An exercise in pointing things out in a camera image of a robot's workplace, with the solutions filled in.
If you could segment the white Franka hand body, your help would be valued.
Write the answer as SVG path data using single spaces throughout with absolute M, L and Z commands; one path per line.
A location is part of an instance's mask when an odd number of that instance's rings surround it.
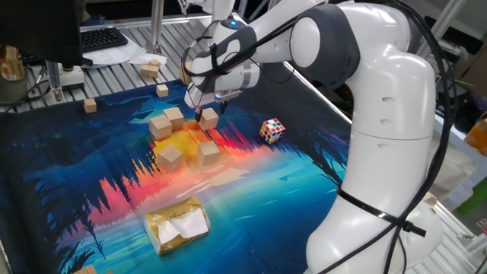
M 217 91 L 215 93 L 203 94 L 193 83 L 189 84 L 184 96 L 186 105 L 196 109 L 207 104 L 222 103 L 239 97 L 243 92 L 235 91 Z

